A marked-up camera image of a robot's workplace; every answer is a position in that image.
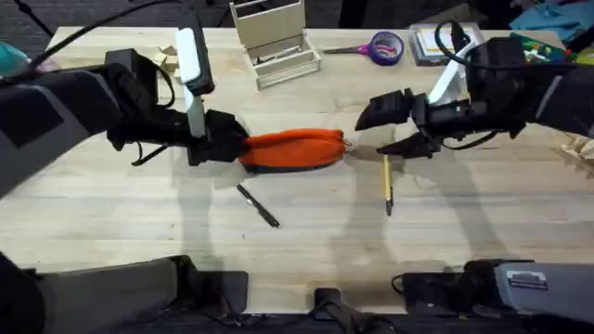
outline pen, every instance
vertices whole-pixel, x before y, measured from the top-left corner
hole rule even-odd
[[[383,156],[383,190],[386,198],[386,213],[392,215],[394,206],[394,192],[392,190],[392,169],[390,168],[390,157]]]
[[[248,203],[250,203],[254,208],[256,208],[258,213],[260,213],[262,218],[264,218],[264,220],[266,220],[266,222],[269,225],[275,228],[280,227],[278,220],[272,214],[270,214],[270,212],[268,212],[268,210],[262,204],[260,204],[260,202],[257,201],[246,188],[244,188],[240,184],[235,184],[235,187],[239,190],[241,195],[243,195],[243,197],[248,201]]]

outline light wood tabletop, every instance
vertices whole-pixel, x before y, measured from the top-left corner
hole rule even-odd
[[[75,30],[60,28],[52,43]],[[594,183],[550,151],[560,139],[555,132],[528,126],[513,141],[500,135],[432,160],[393,159],[394,214],[387,217],[374,148],[394,127],[356,133],[355,122],[373,96],[407,87],[429,92],[443,68],[416,67],[408,48],[393,67],[323,55],[320,72],[258,92],[235,31],[204,33],[216,83],[204,97],[207,108],[240,115],[254,135],[340,128],[353,143],[329,168],[243,180],[282,227],[271,228],[232,186],[244,177],[237,164],[190,168],[185,151],[172,148],[135,168],[136,146],[116,152],[97,135],[0,201],[0,250],[42,271],[184,253],[199,269],[247,271],[254,313],[306,311],[322,287],[340,288],[361,309],[399,312],[392,276],[459,269],[476,258],[594,262]],[[308,33],[324,49],[363,44],[374,31]],[[407,40],[407,32],[396,33]],[[561,44],[552,32],[527,34]],[[100,64],[107,51],[130,47],[151,57],[173,42],[173,28],[100,28],[53,59],[63,68]],[[160,89],[161,98],[168,94]],[[414,127],[395,131],[406,136]]]

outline floor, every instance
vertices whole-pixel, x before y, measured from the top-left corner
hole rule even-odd
[[[51,29],[59,26],[81,26],[102,19],[131,6],[126,0],[22,0]],[[225,12],[227,1],[214,0],[207,6],[205,0],[194,0],[205,27],[216,26]],[[450,8],[461,0],[368,0],[364,28],[398,29]],[[337,28],[342,0],[308,0],[306,2],[307,27]],[[25,14],[19,12],[12,0],[0,2],[0,41],[16,46],[30,56],[45,49],[49,37]],[[175,26],[176,4],[154,6],[136,12],[111,25],[132,27]],[[227,17],[223,26],[232,26]]]

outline orange pencil case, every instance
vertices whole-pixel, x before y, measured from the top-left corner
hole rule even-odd
[[[288,173],[330,166],[346,148],[341,130],[295,129],[246,139],[239,158],[250,173]]]

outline yellow pencil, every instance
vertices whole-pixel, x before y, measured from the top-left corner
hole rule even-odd
[[[394,197],[392,191],[392,169],[390,168],[390,157],[383,156],[383,190],[386,198],[386,213],[388,216],[392,215],[392,207],[394,206]]]

